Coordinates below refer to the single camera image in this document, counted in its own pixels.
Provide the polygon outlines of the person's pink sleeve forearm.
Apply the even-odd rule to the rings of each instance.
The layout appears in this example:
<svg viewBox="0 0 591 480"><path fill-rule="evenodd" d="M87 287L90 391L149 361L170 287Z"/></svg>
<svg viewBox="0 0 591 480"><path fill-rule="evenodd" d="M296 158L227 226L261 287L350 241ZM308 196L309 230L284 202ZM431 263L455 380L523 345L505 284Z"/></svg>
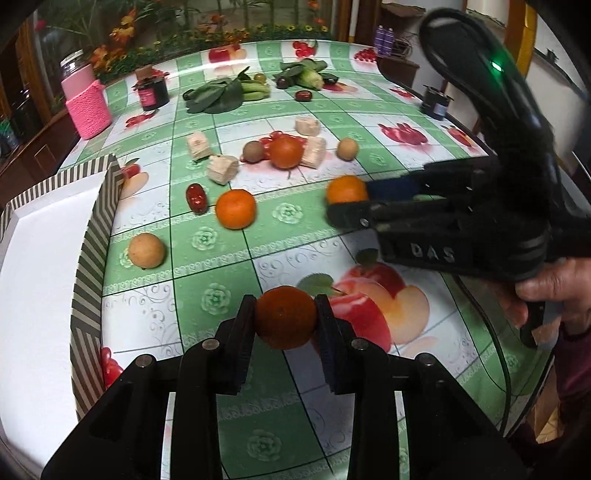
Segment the person's pink sleeve forearm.
<svg viewBox="0 0 591 480"><path fill-rule="evenodd" d="M560 330L555 370L561 415L571 420L590 404L590 330L579 334Z"/></svg>

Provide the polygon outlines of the person's right hand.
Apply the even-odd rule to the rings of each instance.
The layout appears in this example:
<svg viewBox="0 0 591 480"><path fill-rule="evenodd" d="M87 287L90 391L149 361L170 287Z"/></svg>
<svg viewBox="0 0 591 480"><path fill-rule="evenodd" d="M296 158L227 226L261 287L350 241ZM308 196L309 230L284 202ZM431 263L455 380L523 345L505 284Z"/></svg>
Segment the person's right hand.
<svg viewBox="0 0 591 480"><path fill-rule="evenodd" d="M489 283L507 320L521 328L528 321L527 302L563 305L560 321L569 335L590 329L590 259L566 258L546 265L534 278L515 286Z"/></svg>

